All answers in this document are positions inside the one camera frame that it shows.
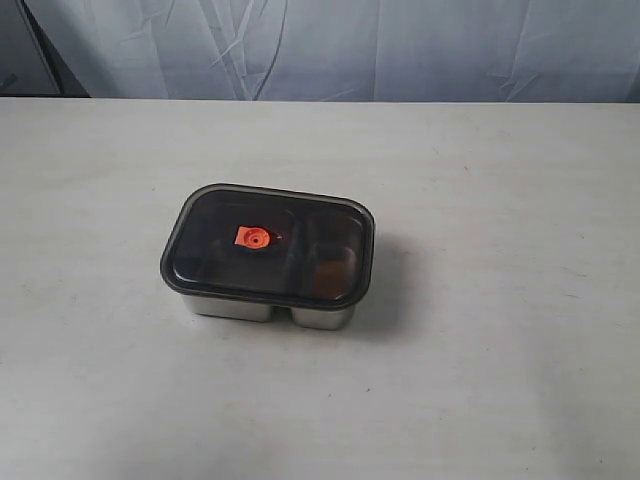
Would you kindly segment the yellow toy cheese wedge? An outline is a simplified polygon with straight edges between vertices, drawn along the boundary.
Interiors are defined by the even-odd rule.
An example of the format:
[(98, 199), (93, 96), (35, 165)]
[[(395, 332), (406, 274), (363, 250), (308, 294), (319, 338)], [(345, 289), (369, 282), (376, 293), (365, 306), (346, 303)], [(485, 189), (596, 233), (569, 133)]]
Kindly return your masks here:
[(357, 258), (348, 248), (320, 248), (316, 252), (311, 292), (321, 299), (337, 300), (354, 284)]

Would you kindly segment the grey backdrop curtain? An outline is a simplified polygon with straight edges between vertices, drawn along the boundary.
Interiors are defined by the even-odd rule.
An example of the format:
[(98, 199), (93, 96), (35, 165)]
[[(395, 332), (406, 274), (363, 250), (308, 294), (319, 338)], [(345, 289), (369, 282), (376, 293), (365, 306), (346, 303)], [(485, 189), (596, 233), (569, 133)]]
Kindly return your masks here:
[(5, 96), (637, 102), (635, 1), (5, 1)]

